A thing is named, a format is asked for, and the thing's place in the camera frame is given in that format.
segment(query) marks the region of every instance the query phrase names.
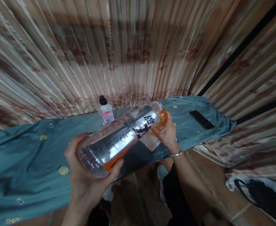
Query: finger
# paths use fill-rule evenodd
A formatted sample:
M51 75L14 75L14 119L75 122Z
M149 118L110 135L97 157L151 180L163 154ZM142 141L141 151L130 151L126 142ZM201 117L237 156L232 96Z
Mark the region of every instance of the finger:
M173 124L173 118L169 112L167 112L167 125L172 125Z
M151 129L151 131L157 136L159 135L160 131L157 130L155 127Z
M70 168L78 165L78 157L76 153L76 148L78 146L78 143L82 141L86 136L88 135L87 132L80 134L72 139L72 141L69 143L69 146L67 147L67 150L65 151L65 156L67 159L67 162L69 163Z
M109 174L107 177L104 178L104 181L105 181L105 183L106 183L107 185L109 185L110 183L112 183L113 180L114 180L116 177L118 177L119 172L120 172L120 169L121 169L121 167L122 167L122 165L123 165L123 162L124 162L123 159L119 160L119 162L118 162L117 165L114 167L114 169L110 172L110 174Z

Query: white cloth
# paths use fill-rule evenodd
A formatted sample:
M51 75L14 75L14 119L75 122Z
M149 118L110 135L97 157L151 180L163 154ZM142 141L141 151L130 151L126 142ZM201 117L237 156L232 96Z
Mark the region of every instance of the white cloth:
M144 134L140 141L152 152L155 150L156 147L161 143L160 140L157 137L154 137L151 134L151 131L148 131L146 134Z
M264 184L273 189L276 192L276 182L274 182L273 180L270 180L266 177L238 177L238 176L231 176L230 178L228 178L228 180L226 181L226 187L230 190L230 191L234 191L236 186L235 186L235 180L241 180L246 184L249 184L250 180L256 180L256 181L262 181L264 182Z

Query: orange liquid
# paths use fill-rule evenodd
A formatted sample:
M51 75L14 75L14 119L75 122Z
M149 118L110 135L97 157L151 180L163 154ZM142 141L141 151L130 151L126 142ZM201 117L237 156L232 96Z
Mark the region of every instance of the orange liquid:
M162 131L164 129L164 127L166 126L167 123L167 110L165 109L165 107L162 108L162 110L160 111L161 113L161 118L160 118L160 122L158 123L158 125L155 126L155 128L158 131Z

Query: black pump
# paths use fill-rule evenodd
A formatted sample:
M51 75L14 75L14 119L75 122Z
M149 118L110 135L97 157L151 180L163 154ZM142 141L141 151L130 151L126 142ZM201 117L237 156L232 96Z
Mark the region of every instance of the black pump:
M100 105L107 105L108 101L104 96L99 96L99 103Z

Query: teal cloth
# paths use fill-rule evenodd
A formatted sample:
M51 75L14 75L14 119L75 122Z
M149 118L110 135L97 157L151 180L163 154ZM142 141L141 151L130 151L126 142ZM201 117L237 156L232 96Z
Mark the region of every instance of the teal cloth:
M236 125L204 97L170 97L161 103L177 124L177 139L182 150L224 136ZM215 128L205 130L190 116L192 110L198 110ZM117 110L117 117L126 111ZM66 147L76 135L101 128L102 122L98 113L91 113L0 130L0 225L6 225L6 219L27 220L69 203L69 173L58 172L62 166L69 168L64 156ZM124 156L120 176L167 156L168 150L162 144L150 152L139 141Z

